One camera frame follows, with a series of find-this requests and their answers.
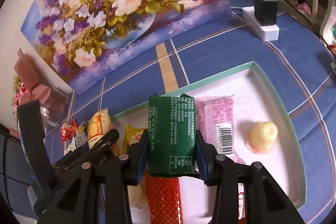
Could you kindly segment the white persimmon snack packet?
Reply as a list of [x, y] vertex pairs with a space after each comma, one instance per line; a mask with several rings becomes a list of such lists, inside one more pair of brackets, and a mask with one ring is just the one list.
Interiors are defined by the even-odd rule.
[[64, 150], [64, 155], [83, 146], [88, 141], [87, 122], [83, 122], [76, 129], [71, 143]]

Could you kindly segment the orange cream snack packet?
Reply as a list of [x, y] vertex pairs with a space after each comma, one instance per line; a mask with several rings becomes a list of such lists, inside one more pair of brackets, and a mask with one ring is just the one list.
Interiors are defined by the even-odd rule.
[[88, 146], [91, 149], [106, 133], [113, 128], [108, 109], [96, 112], [88, 121]]

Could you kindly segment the red gold-patterned snack packet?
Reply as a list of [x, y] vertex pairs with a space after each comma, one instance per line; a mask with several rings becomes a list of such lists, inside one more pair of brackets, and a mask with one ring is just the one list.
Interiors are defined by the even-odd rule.
[[183, 223], [179, 178], [161, 178], [145, 172], [150, 223]]

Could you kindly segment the dark green snack packet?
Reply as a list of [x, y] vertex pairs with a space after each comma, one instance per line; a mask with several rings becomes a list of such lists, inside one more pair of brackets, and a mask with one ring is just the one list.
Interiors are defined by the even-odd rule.
[[181, 177], [195, 173], [195, 100], [179, 97], [149, 98], [147, 170], [156, 177]]

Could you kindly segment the small red snack packet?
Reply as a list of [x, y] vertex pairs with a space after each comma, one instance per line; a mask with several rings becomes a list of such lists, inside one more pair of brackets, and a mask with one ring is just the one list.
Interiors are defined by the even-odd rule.
[[78, 127], [79, 124], [75, 119], [64, 122], [59, 130], [61, 141], [65, 143], [67, 140], [73, 138]]

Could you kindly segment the yellow bread packet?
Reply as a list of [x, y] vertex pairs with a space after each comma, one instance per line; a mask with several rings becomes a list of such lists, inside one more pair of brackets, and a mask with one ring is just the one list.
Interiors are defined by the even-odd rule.
[[[144, 129], [134, 128], [129, 124], [126, 124], [124, 129], [125, 134], [122, 144], [122, 153], [127, 153], [129, 147], [132, 144], [138, 143], [140, 141]], [[137, 186], [128, 186], [127, 191], [129, 196], [130, 209], [136, 212], [144, 212], [145, 208], [147, 207], [145, 179], [143, 178]]]

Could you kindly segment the white tray with green rim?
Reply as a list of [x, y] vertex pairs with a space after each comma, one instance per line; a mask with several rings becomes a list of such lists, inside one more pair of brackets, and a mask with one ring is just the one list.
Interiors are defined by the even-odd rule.
[[[235, 152], [248, 165], [261, 162], [295, 208], [298, 210], [304, 206], [306, 175], [294, 127], [276, 89], [256, 62], [236, 66], [163, 96], [177, 97], [182, 93], [194, 98], [233, 96]], [[125, 124], [135, 128], [147, 127], [147, 101], [112, 116], [113, 125], [120, 133], [120, 145]], [[258, 121], [271, 121], [278, 128], [274, 148], [262, 155], [251, 152], [246, 142], [248, 133]], [[210, 213], [214, 211], [215, 187], [206, 187], [201, 180], [191, 177], [182, 177], [179, 182], [183, 223], [209, 223]]]

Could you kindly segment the pink barcode snack packet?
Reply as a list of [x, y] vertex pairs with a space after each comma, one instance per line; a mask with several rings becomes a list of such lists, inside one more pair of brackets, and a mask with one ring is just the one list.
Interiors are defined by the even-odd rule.
[[205, 142], [212, 144], [217, 153], [243, 164], [234, 150], [234, 98], [197, 97], [195, 109], [197, 129]]

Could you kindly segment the blue checked tablecloth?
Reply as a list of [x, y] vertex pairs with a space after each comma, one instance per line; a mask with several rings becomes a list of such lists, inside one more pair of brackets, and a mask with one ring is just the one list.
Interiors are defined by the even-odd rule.
[[280, 36], [262, 42], [240, 11], [161, 43], [131, 59], [81, 95], [68, 118], [89, 119], [99, 108], [114, 115], [148, 99], [255, 61], [280, 95], [301, 147], [307, 199], [300, 213], [321, 223], [335, 204], [335, 74], [325, 46], [282, 12]]

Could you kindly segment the white power strip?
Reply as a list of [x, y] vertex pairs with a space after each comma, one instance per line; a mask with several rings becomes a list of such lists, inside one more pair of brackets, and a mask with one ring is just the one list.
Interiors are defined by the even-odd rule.
[[263, 42], [278, 40], [280, 33], [278, 25], [262, 26], [255, 17], [255, 9], [253, 6], [243, 7], [243, 18]]

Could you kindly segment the flower painting poster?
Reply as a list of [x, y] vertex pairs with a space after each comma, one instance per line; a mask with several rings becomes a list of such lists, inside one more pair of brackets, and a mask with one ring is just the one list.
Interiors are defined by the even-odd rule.
[[230, 13], [229, 0], [35, 0], [21, 30], [83, 93], [141, 53]]

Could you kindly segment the black power adapter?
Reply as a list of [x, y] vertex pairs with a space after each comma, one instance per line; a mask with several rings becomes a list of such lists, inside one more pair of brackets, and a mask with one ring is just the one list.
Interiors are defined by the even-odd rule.
[[254, 0], [255, 18], [262, 26], [276, 25], [277, 0]]

